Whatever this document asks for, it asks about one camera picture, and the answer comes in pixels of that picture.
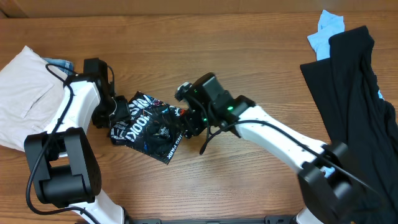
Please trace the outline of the black orange patterned jersey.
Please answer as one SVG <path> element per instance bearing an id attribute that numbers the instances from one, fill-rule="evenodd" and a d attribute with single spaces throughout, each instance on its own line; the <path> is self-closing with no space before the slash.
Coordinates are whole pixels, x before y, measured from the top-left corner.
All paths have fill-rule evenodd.
<path id="1" fill-rule="evenodd" d="M 140 91 L 128 107 L 131 119 L 113 125 L 109 133 L 111 142 L 168 164 L 184 135 L 180 117 L 185 110 Z"/>

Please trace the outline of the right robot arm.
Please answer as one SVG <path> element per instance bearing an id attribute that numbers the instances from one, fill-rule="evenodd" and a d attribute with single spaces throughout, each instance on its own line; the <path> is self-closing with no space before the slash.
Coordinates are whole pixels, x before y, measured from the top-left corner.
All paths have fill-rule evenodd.
<path id="1" fill-rule="evenodd" d="M 365 184 L 346 144 L 326 144 L 296 132 L 249 98 L 233 98 L 214 73 L 185 82 L 175 98 L 189 106 L 181 117 L 187 137 L 206 132 L 201 152 L 214 137 L 231 132 L 263 147 L 296 173 L 305 206 L 292 223 L 343 223 L 356 212 Z"/>

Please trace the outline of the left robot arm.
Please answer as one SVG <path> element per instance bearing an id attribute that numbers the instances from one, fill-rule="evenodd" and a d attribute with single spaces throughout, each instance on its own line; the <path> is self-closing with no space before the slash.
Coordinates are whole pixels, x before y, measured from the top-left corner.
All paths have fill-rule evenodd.
<path id="1" fill-rule="evenodd" d="M 113 69 L 88 58 L 83 73 L 59 80 L 65 95 L 54 119 L 24 141 L 30 169 L 27 206 L 38 215 L 73 211 L 87 223 L 132 223 L 126 209 L 102 189 L 100 166 L 86 136 L 89 124 L 111 128 L 131 119 L 127 99 L 116 94 Z"/>

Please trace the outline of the blue denim jeans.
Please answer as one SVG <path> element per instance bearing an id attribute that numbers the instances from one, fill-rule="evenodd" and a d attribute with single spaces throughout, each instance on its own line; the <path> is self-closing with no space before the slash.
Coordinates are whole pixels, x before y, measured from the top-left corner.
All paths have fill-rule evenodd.
<path id="1" fill-rule="evenodd" d="M 58 68 L 67 75 L 73 75 L 72 73 L 72 70 L 74 70 L 73 62 L 64 59 L 55 59 L 55 58 L 44 58 L 44 60 L 47 63 L 53 63 L 58 65 Z"/>

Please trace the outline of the beige folded trousers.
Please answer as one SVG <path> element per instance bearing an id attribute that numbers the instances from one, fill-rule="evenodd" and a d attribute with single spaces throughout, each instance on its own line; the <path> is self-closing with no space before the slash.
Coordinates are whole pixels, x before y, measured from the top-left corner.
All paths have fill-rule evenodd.
<path id="1" fill-rule="evenodd" d="M 54 118 L 64 97 L 63 83 L 67 74 L 52 68 L 25 46 L 1 70 L 1 145 L 24 150 L 28 135 L 44 131 Z"/>

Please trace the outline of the black garment pile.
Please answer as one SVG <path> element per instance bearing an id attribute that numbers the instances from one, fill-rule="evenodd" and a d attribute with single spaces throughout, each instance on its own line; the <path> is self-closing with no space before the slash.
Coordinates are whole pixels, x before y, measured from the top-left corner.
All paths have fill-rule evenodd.
<path id="1" fill-rule="evenodd" d="M 393 105 L 379 97 L 373 72 L 374 39 L 361 26 L 329 38 L 330 57 L 300 66 L 332 141 L 358 160 L 358 177 L 384 198 L 385 206 L 356 223 L 397 223 L 397 123 Z"/>

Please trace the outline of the light blue cloth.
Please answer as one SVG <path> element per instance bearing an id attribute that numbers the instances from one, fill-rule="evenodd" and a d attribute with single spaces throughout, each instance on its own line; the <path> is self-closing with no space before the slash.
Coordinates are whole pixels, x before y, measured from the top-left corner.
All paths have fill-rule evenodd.
<path id="1" fill-rule="evenodd" d="M 307 40 L 317 60 L 323 60 L 330 57 L 329 38 L 345 31 L 344 17 L 322 10 L 317 27 L 317 32 L 309 35 Z"/>

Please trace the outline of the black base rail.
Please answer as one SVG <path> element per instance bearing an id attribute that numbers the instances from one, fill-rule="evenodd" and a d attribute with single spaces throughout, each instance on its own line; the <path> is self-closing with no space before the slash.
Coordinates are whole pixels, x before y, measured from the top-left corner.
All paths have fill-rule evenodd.
<path id="1" fill-rule="evenodd" d="M 264 218 L 226 218 L 196 220 L 161 220 L 159 218 L 132 219 L 128 224 L 296 224 L 294 215 L 267 215 Z"/>

